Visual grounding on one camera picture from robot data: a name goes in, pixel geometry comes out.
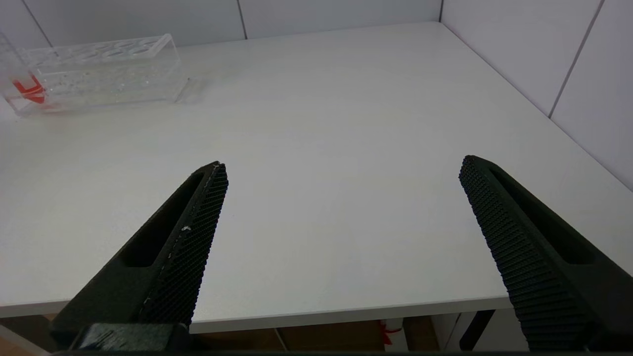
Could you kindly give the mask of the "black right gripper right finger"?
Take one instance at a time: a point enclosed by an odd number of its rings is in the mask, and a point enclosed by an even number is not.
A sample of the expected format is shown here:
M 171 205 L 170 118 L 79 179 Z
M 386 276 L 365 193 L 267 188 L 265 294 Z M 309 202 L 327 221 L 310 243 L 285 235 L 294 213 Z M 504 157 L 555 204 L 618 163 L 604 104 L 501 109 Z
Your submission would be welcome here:
M 497 164 L 467 155 L 459 181 L 529 350 L 632 350 L 631 275 Z

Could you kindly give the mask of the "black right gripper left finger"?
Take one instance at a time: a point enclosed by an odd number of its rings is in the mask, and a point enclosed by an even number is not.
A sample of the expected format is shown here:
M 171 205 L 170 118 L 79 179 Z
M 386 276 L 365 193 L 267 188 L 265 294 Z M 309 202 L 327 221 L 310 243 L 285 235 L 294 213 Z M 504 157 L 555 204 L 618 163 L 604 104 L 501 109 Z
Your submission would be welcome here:
M 68 302 L 50 328 L 190 325 L 227 190 L 224 164 L 212 162 L 193 172 Z

